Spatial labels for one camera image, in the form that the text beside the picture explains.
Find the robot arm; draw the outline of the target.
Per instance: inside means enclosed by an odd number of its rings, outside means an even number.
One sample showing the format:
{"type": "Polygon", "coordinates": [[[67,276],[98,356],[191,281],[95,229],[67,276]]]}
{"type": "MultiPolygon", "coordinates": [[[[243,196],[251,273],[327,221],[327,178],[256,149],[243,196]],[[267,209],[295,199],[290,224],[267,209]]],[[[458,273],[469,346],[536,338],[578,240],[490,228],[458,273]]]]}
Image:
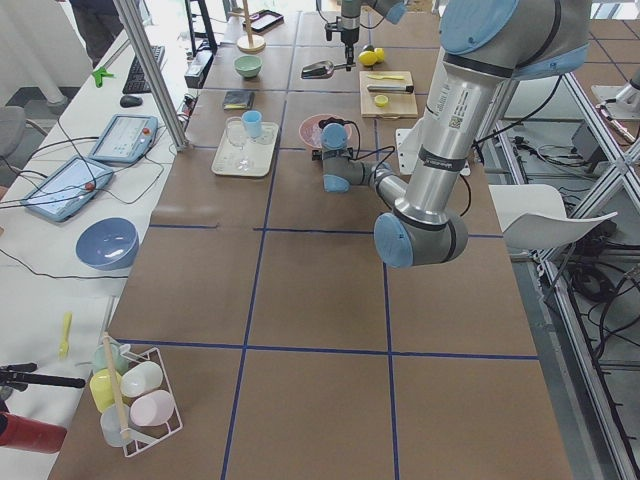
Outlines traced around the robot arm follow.
{"type": "Polygon", "coordinates": [[[359,40],[361,27],[361,13],[363,6],[368,7],[394,25],[398,24],[407,12],[404,1],[396,0],[353,0],[342,1],[340,14],[332,22],[326,21],[324,30],[326,40],[330,41],[334,33],[340,36],[344,45],[345,63],[344,69],[350,71],[355,66],[354,47],[359,40]]]}
{"type": "Polygon", "coordinates": [[[385,164],[355,159],[339,123],[321,133],[324,188],[370,185],[389,212],[374,225],[379,257],[395,268],[445,263],[466,247],[468,230],[447,207],[497,86],[559,76],[587,57],[588,1],[451,1],[439,25],[440,53],[409,181],[385,164]]]}

